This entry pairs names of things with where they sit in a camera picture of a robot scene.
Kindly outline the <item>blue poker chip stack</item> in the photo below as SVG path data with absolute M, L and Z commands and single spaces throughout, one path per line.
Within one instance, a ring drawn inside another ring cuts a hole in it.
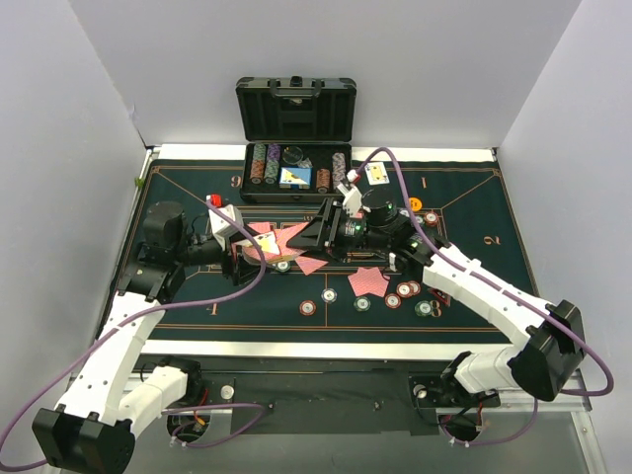
M 321 297 L 325 303 L 333 303 L 337 300 L 338 294 L 333 288 L 325 288 L 321 293 Z

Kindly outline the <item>red triangular dealer button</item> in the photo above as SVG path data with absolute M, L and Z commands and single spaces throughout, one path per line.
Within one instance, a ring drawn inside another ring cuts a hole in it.
M 448 294 L 434 288 L 431 290 L 431 294 L 435 297 L 437 301 L 440 301 L 447 307 L 450 306 L 451 298 Z

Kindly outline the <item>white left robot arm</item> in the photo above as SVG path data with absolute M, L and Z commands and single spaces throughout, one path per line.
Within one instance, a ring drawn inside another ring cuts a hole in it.
M 176 408 L 195 411 L 205 401 L 200 365 L 192 359 L 168 356 L 130 393 L 124 387 L 155 326 L 179 308 L 174 298 L 185 269 L 222 264 L 231 271 L 231 244 L 255 236 L 232 204 L 212 208 L 209 222 L 209 235 L 194 236 L 179 203 L 148 209 L 144 240 L 124 268 L 102 335 L 55 408 L 40 409 L 33 421 L 47 464 L 121 473 L 154 420 Z

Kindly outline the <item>orange big blind button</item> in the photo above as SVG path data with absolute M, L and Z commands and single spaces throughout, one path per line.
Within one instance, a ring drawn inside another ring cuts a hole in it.
M 417 198 L 417 197 L 410 197 L 409 198 L 409 204 L 410 204 L 411 209 L 414 212 L 418 212 L 418 211 L 420 211 L 423 208 L 422 201 L 419 198 Z

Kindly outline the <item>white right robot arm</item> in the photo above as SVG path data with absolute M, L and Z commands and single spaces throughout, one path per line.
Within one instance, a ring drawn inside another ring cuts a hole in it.
M 581 313 L 523 293 L 486 271 L 384 192 L 365 193 L 357 213 L 329 197 L 288 247 L 340 260 L 350 253 L 382 257 L 389 268 L 460 302 L 510 341 L 501 350 L 459 354 L 440 376 L 443 397 L 462 404 L 498 389 L 517 388 L 551 402 L 585 357 Z

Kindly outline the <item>green poker chip stack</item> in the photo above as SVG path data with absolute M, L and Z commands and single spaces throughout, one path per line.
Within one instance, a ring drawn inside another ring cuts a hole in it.
M 370 308 L 371 302 L 366 296 L 359 296 L 354 301 L 354 309 L 358 312 L 368 311 Z

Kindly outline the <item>red poker chip stack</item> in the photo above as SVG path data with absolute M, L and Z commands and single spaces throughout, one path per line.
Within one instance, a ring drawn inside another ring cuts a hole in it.
M 312 300 L 304 300 L 299 304 L 299 312 L 302 316 L 313 316 L 317 311 L 317 305 Z

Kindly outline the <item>red playing card deck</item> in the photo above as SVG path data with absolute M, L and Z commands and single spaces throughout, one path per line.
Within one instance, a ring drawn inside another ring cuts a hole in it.
M 255 232 L 254 239 L 263 251 L 268 263 L 293 261 L 296 257 L 301 256 L 304 250 L 288 248 L 287 241 L 306 225 L 306 222 L 302 222 L 281 229 L 273 229 L 272 226 L 272 230 L 268 233 L 257 235 Z

